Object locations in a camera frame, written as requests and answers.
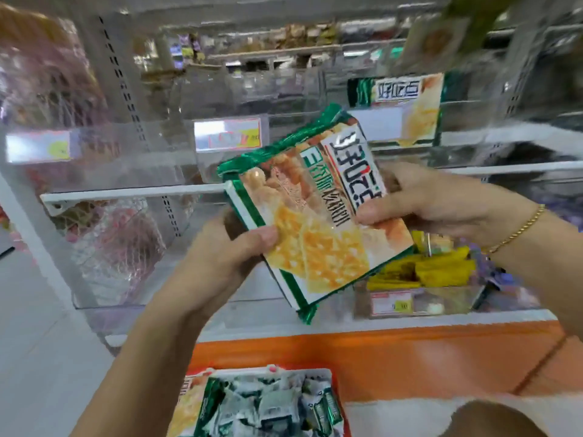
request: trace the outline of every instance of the forearm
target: forearm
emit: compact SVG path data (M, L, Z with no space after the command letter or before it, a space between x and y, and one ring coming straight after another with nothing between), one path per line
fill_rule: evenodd
M543 306L579 338L583 337L582 258L583 234L549 211L492 255L498 266L535 289Z
M155 296L129 333L72 436L165 436L205 321Z

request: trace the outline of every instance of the yellow price sticker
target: yellow price sticker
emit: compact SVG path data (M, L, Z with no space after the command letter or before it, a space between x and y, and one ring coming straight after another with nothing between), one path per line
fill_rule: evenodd
M48 154L54 160L70 160L69 142L54 141L48 146Z
M245 129L240 130L243 138L241 138L241 147L257 148L261 147L261 139L259 138L259 129Z
M395 301L395 311L397 313L411 313L412 309L411 300L408 301Z

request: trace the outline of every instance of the person's right hand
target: person's right hand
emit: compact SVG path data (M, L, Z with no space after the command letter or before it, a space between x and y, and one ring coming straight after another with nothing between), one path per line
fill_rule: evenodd
M520 229L537 204L478 179L406 162L381 166L390 194L362 204L362 224L404 218L409 229L466 238L491 247Z

